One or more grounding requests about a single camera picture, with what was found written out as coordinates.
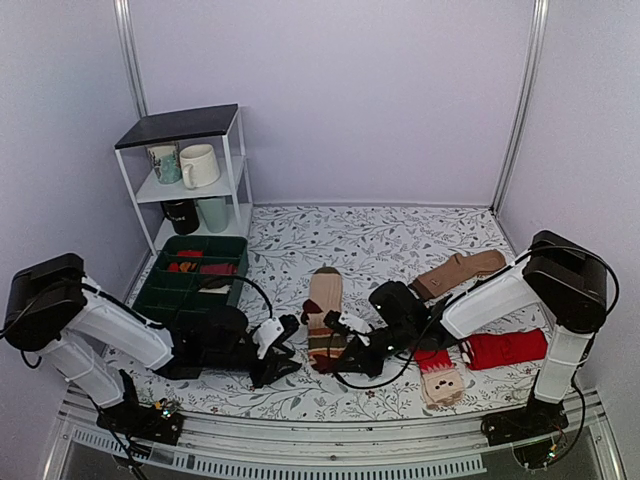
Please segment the striped beige knit sock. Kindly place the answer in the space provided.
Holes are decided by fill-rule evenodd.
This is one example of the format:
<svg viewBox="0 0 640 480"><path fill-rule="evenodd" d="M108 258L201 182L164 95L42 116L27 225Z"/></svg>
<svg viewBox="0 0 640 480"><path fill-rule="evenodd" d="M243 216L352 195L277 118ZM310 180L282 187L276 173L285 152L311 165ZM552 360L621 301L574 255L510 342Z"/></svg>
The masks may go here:
<svg viewBox="0 0 640 480"><path fill-rule="evenodd" d="M310 366L318 373L329 373L347 346L346 338L325 323L331 313L342 312L342 276L334 267L317 269L310 279L309 296L303 303L301 319L306 323Z"/></svg>

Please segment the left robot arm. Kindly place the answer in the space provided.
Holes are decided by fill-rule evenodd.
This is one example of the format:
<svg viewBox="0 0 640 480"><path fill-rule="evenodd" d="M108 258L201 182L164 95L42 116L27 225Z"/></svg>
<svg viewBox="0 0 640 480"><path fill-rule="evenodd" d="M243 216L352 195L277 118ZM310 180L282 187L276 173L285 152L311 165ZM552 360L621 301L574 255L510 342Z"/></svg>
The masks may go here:
<svg viewBox="0 0 640 480"><path fill-rule="evenodd" d="M49 361L128 434L148 426L131 378L87 343L111 345L169 380L205 370L244 371L261 388L300 369L284 346L299 327L293 315L269 316L254 329L237 307L183 305L161 322L134 311L95 283L83 259L68 253L18 271L11 281L1 336L22 353Z"/></svg>

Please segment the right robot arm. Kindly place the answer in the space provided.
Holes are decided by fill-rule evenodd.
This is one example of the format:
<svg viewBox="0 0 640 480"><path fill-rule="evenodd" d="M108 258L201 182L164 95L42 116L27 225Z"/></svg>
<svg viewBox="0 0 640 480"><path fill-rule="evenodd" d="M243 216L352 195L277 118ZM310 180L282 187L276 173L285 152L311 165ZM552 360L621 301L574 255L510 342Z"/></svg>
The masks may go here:
<svg viewBox="0 0 640 480"><path fill-rule="evenodd" d="M576 371L584 362L595 334L612 308L607 300L607 282L614 276L596 254L556 235L541 231L530 248L455 298L445 297L427 305L429 294L399 281L377 287L369 301L385 321L383 328L364 331L345 322L337 312L325 322L353 338L330 372L341 380L345 373L378 376L385 360L408 350L421 361L422 386L431 408L457 403L464 386L446 350L459 345L467 358L477 360L472 340L479 330L519 309L539 304L555 318L550 345L534 380L533 401L517 415L517 427L527 436L537 436L556 417L560 404L572 387Z"/></svg>

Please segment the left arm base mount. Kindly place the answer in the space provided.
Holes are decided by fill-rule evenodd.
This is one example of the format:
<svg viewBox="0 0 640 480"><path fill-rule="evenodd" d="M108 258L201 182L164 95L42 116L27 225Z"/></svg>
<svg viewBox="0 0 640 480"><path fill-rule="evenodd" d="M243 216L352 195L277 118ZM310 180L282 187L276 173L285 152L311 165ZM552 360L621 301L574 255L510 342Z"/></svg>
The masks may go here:
<svg viewBox="0 0 640 480"><path fill-rule="evenodd" d="M161 399L153 405L139 402L133 379L122 369L123 399L114 406L98 408L97 425L121 433L127 438L139 438L176 446L185 417L175 402Z"/></svg>

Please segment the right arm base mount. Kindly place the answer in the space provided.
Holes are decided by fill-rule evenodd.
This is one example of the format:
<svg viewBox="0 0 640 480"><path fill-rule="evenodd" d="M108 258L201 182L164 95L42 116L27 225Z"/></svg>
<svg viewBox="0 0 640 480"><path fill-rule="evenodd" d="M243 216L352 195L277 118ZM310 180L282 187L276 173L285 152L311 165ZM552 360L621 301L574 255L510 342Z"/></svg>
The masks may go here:
<svg viewBox="0 0 640 480"><path fill-rule="evenodd" d="M481 432L490 446L524 441L512 453L522 467L537 470L556 459L568 426L562 402L551 404L530 398L524 407L485 415Z"/></svg>

